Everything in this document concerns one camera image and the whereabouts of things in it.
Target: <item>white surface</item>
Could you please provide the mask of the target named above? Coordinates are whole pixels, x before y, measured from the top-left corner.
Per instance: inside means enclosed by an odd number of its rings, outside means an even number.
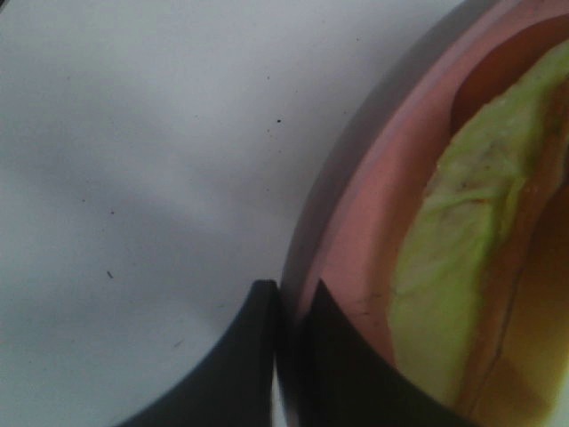
[[[279,277],[357,106],[457,3],[11,0],[0,425],[106,427],[186,374]]]

